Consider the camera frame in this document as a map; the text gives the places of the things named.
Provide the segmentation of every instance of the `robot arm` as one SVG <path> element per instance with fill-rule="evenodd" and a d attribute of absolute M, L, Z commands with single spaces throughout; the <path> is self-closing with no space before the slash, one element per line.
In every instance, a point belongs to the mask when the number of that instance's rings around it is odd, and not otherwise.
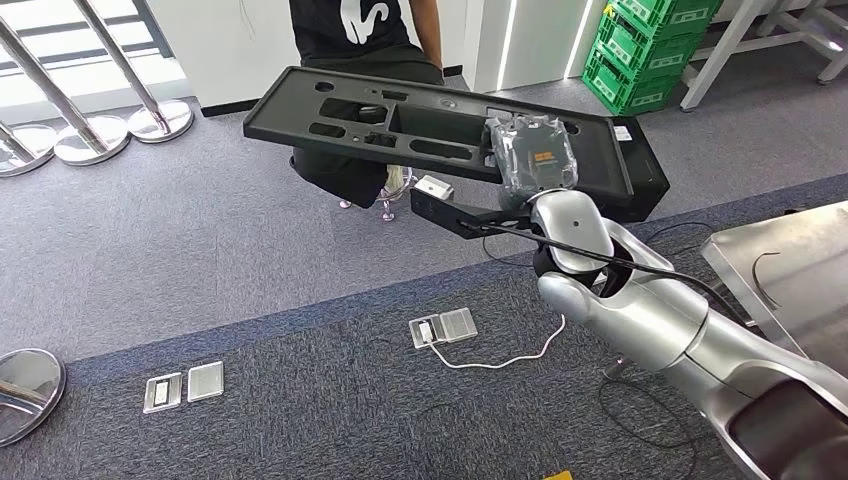
<path fill-rule="evenodd" d="M 615 222 L 600 219 L 575 191 L 534 198 L 532 222 L 545 236 L 671 270 Z M 752 478 L 848 478 L 848 380 L 754 335 L 712 310 L 682 282 L 553 249 L 559 272 L 539 278 L 542 298 L 676 386 Z M 608 270 L 593 293 L 578 279 Z"/>

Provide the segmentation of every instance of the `metal stanchion base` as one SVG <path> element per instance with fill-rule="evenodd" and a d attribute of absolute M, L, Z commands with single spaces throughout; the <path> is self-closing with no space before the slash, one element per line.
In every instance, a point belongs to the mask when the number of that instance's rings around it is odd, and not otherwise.
<path fill-rule="evenodd" d="M 44 350 L 16 350 L 0 357 L 0 447 L 29 435 L 53 411 L 65 391 L 65 366 Z"/>
<path fill-rule="evenodd" d="M 159 111 L 168 123 L 168 131 L 160 128 L 159 123 L 156 122 L 147 108 L 142 108 L 130 117 L 130 133 L 139 142 L 167 142 L 185 133 L 194 122 L 194 112 L 185 102 L 180 100 L 168 100 L 159 103 Z"/>
<path fill-rule="evenodd" d="M 86 142 L 73 127 L 59 132 L 56 143 L 56 156 L 68 165 L 94 165 L 109 160 L 118 154 L 130 142 L 127 122 L 118 117 L 103 115 L 86 118 L 97 137 L 104 145 L 91 145 Z"/>
<path fill-rule="evenodd" d="M 56 131 L 44 125 L 29 125 L 15 128 L 12 134 L 32 152 L 32 160 L 24 160 L 15 155 L 0 142 L 0 177 L 14 177 L 30 172 L 53 158 L 53 146 L 56 145 Z"/>

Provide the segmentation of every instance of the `black t-shirt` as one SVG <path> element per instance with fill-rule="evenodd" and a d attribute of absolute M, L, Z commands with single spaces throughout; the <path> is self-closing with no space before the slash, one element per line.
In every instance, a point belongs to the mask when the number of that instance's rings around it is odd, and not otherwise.
<path fill-rule="evenodd" d="M 398 0 L 289 0 L 303 60 L 354 58 L 409 44 Z"/>

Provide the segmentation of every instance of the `plastic bag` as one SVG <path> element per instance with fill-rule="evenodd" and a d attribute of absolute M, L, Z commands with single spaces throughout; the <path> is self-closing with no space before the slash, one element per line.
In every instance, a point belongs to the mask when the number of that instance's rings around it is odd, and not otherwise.
<path fill-rule="evenodd" d="M 577 160 L 559 118 L 516 115 L 490 118 L 486 125 L 503 177 L 502 208 L 519 208 L 543 190 L 577 185 Z"/>

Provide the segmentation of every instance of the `green crate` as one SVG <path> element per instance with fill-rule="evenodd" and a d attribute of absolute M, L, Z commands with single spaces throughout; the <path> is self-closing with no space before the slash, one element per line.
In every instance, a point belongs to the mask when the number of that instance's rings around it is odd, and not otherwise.
<path fill-rule="evenodd" d="M 646 81 L 629 78 L 596 48 L 592 49 L 583 72 L 583 83 L 615 115 L 635 115 L 662 109 L 678 80 L 679 75 Z"/>
<path fill-rule="evenodd" d="M 640 81 L 679 76 L 703 37 L 692 33 L 654 41 L 609 11 L 601 18 L 596 45 L 618 69 Z"/>
<path fill-rule="evenodd" d="M 646 37 L 658 41 L 704 33 L 721 0 L 610 0 L 609 5 Z"/>

